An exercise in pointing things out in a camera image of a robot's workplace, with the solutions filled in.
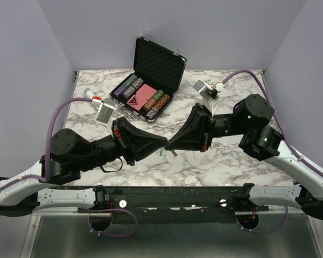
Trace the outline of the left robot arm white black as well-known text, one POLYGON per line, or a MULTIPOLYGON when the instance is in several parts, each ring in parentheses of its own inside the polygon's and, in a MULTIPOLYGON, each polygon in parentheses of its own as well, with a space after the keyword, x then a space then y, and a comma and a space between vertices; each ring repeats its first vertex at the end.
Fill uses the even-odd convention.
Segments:
POLYGON ((59 130, 50 150, 30 169, 0 177, 0 216, 22 217, 51 207, 105 211, 110 205, 104 187, 67 190, 64 184, 117 159, 133 166, 167 145, 165 137, 142 131, 125 118, 114 120, 112 129, 112 134, 92 142, 71 129, 59 130))

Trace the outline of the green key tag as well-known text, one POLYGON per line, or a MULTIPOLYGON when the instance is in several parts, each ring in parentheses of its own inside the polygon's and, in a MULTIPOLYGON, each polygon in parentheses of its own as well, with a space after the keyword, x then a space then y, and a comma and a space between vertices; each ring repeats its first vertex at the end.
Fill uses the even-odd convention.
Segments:
POLYGON ((164 150, 165 150, 165 148, 164 148, 164 147, 160 149, 159 156, 163 156, 163 154, 164 154, 164 150))

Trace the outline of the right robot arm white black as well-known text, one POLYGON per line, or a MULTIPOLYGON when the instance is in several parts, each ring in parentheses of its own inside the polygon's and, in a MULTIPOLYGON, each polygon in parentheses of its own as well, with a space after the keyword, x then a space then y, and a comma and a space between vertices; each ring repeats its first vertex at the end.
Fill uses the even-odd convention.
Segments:
POLYGON ((323 220, 323 169, 318 175, 291 153, 284 136, 269 126, 274 109, 259 94, 238 102, 232 113, 212 114, 195 104, 181 129, 171 138, 166 150, 205 152, 214 138, 241 135, 239 148, 250 157, 264 161, 297 181, 288 187, 249 184, 248 192, 238 195, 237 205, 248 211, 254 206, 294 207, 323 220))

